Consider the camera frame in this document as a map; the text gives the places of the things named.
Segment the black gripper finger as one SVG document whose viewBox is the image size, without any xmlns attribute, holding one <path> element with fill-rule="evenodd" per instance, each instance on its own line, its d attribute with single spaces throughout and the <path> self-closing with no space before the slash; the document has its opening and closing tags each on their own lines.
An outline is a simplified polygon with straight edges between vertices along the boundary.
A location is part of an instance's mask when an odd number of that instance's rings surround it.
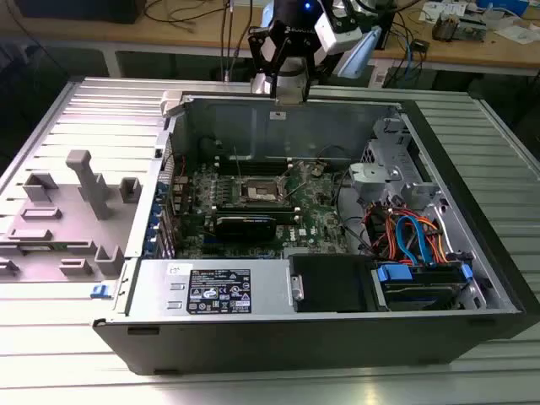
<svg viewBox="0 0 540 405">
<path fill-rule="evenodd" d="M 303 90 L 302 100 L 306 102 L 311 90 L 311 83 L 316 75 L 315 53 L 318 50 L 316 42 L 312 38 L 303 40 L 303 51 L 305 59 L 305 87 Z"/>
<path fill-rule="evenodd" d="M 289 27 L 283 24 L 272 24 L 270 27 L 259 27 L 250 30 L 248 43 L 251 56 L 258 73 L 270 78 L 269 95 L 276 98 L 278 88 L 278 74 L 292 50 L 292 40 L 289 38 Z M 263 55 L 262 47 L 266 40 L 274 46 L 273 54 L 267 60 Z"/>
</svg>

